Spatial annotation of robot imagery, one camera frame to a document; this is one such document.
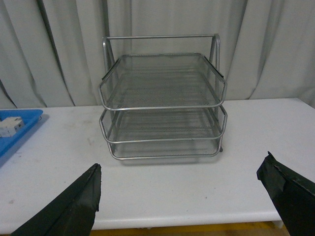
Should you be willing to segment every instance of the white table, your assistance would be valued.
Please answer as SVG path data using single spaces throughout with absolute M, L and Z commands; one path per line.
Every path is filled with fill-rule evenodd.
M 43 109 L 24 144 L 0 158 L 0 234 L 30 219 L 94 163 L 102 166 L 102 195 L 93 229 L 280 220 L 256 171 L 271 151 L 315 181 L 315 109 L 298 99 L 224 107 L 222 153 L 150 165 L 111 157 L 98 125 L 101 106 Z

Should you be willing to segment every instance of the white curtain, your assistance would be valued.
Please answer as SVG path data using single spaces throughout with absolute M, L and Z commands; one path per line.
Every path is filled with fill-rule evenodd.
M 100 104 L 101 38 L 219 33 L 227 99 L 315 107 L 314 0 L 0 0 L 0 108 Z M 113 43 L 208 55 L 207 39 Z

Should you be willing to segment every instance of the desk organizer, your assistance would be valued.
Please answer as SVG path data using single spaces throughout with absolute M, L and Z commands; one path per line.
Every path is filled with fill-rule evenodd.
M 114 62 L 110 40 L 173 37 L 212 37 L 209 59 L 199 53 L 130 54 Z M 99 86 L 105 108 L 99 123 L 114 158 L 203 157 L 222 151 L 226 81 L 218 71 L 217 34 L 108 37 L 103 45 L 112 66 Z

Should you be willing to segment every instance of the stacked file tray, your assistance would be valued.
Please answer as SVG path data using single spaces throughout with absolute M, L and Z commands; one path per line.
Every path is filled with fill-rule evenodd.
M 116 159 L 209 157 L 222 151 L 226 82 L 210 60 L 179 53 L 123 55 L 114 62 L 110 39 L 164 37 L 212 37 L 210 59 L 215 50 L 219 66 L 217 34 L 104 39 L 113 65 L 99 86 L 105 108 L 99 123 Z

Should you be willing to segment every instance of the metal tray frame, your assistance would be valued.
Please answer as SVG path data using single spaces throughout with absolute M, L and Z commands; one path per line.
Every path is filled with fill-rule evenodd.
M 162 103 L 159 105 L 151 105 L 146 101 L 146 105 L 145 106 L 138 106 L 138 107 L 134 107 L 134 106 L 122 106 L 122 107 L 113 107 L 111 105 L 109 105 L 108 100 L 105 101 L 106 99 L 104 99 L 105 94 L 103 93 L 102 89 L 103 87 L 105 87 L 105 89 L 108 89 L 109 87 L 112 87 L 112 80 L 115 80 L 117 78 L 117 69 L 119 68 L 119 65 L 121 64 L 120 62 L 122 62 L 123 59 L 128 59 L 128 60 L 133 60 L 133 59 L 137 59 L 137 58 L 145 58 L 145 57 L 149 57 L 149 58 L 154 58 L 155 60 L 159 60 L 162 59 L 163 57 L 175 57 L 177 59 L 182 59 L 182 58 L 194 58 L 194 59 L 198 59 L 200 60 L 200 62 L 202 62 L 202 65 L 204 65 L 206 68 L 208 68 L 208 75 L 203 75 L 201 72 L 199 71 L 195 71 L 195 76 L 192 76 L 190 78 L 189 82 L 193 82 L 193 83 L 199 83 L 199 86 L 203 85 L 205 88 L 207 88 L 207 91 L 205 93 L 211 94 L 210 97 L 212 99 L 207 100 L 207 102 L 211 103 L 211 100 L 214 101 L 214 104 L 172 104 L 172 105 L 168 105 L 166 106 L 166 104 Z M 210 84 L 210 82 L 207 80 L 207 77 L 209 77 L 209 70 L 211 71 L 211 74 L 214 76 L 215 78 L 215 88 L 212 87 L 212 85 Z M 169 71 L 159 71 L 159 72 L 154 72 L 152 71 L 152 75 L 161 75 L 161 73 L 169 73 Z M 109 100 L 111 99 L 117 99 L 116 98 L 116 94 L 114 92 L 117 92 L 117 90 L 119 90 L 120 85 L 123 84 L 122 82 L 123 78 L 121 77 L 117 84 L 114 86 L 114 88 L 111 89 L 111 95 L 109 97 Z M 143 86 L 143 82 L 138 83 L 137 86 Z M 177 84 L 172 84 L 171 86 L 174 87 L 174 89 L 177 88 Z M 121 56 L 115 63 L 114 65 L 111 67 L 111 69 L 108 71 L 108 73 L 105 75 L 105 77 L 103 78 L 102 83 L 99 85 L 99 95 L 101 98 L 101 102 L 104 108 L 110 110 L 110 111 L 119 111 L 119 110 L 140 110 L 140 109 L 176 109 L 176 108 L 208 108 L 208 107 L 217 107 L 219 105 L 221 105 L 225 99 L 225 94 L 226 94 L 226 81 L 223 78 L 223 75 L 220 74 L 220 72 L 218 72 L 216 70 L 216 68 L 206 59 L 205 56 L 203 56 L 202 54 L 199 53 L 183 53 L 183 54 L 149 54 L 149 55 L 136 55 L 136 54 L 132 54 L 132 55 L 123 55 Z
M 103 38 L 103 52 L 104 52 L 104 60 L 105 60 L 105 68 L 106 68 L 106 72 L 110 73 L 110 70 L 113 69 L 113 67 L 115 66 L 115 59 L 114 59 L 114 55 L 113 55 L 113 51 L 112 51 L 112 47 L 111 47 L 111 40 L 124 40 L 124 39 L 155 39 L 155 38 L 195 38 L 195 37 L 211 37 L 212 38 L 212 42 L 211 42 L 211 49 L 210 49 L 210 54 L 209 54 L 209 62 L 210 64 L 213 61 L 213 57 L 214 54 L 216 55 L 215 57 L 215 69 L 216 71 L 219 73 L 219 69 L 220 69 L 220 37 L 218 34 L 200 34 L 200 35 L 164 35 L 164 36 L 130 36 L 130 37 L 104 37 Z M 118 160 L 136 160 L 136 159 L 156 159 L 156 158 L 182 158 L 182 157 L 201 157 L 201 156 L 214 156 L 216 154 L 218 154 L 219 151 L 223 151 L 222 147 L 221 147 L 221 143 L 222 143 L 222 137 L 225 131 L 225 126 L 226 126 L 226 120 L 227 120 L 227 113 L 225 111 L 225 109 L 223 108 L 223 106 L 221 105 L 222 102 L 224 101 L 224 97 L 223 100 L 216 106 L 212 106 L 212 108 L 214 108 L 214 117 L 218 117 L 218 109 L 220 108 L 223 113 L 224 113 L 224 121 L 223 121 L 223 125 L 222 125 L 222 131 L 220 132 L 220 135 L 218 137 L 208 137 L 208 138 L 200 138 L 200 139 L 192 139 L 192 138 L 184 138 L 184 139 L 161 139 L 161 140 L 157 140 L 157 139 L 147 139 L 147 140 L 128 140 L 128 141 L 111 141 L 108 139 L 108 136 L 106 134 L 105 131 L 105 127 L 102 123 L 102 120 L 106 114 L 106 112 L 108 111 L 123 111 L 123 110 L 132 110 L 130 108 L 123 108 L 123 109 L 110 109 L 107 108 L 103 102 L 103 97 L 102 97 L 102 92 L 100 90 L 101 85 L 103 84 L 104 81 L 102 81 L 102 83 L 99 86 L 99 94 L 101 96 L 101 100 L 103 103 L 103 106 L 105 107 L 105 110 L 103 112 L 103 114 L 101 115 L 100 119 L 99 119 L 99 124 L 101 127 L 101 131 L 102 134 L 104 136 L 104 139 L 106 140 L 110 153 L 111 155 Z M 218 91 L 219 89 L 219 85 L 216 83 L 215 84 L 215 91 Z M 156 142 L 198 142 L 198 140 L 201 141 L 216 141 L 218 143 L 217 145 L 217 149 L 214 153 L 211 154 L 207 154 L 207 155 L 163 155 L 163 156 L 129 156 L 129 157 L 119 157 L 116 156 L 114 154 L 114 149 L 119 146 L 119 145 L 123 145 L 123 144 L 133 144 L 133 143 L 143 143 L 143 145 L 148 144 L 148 143 L 156 143 Z

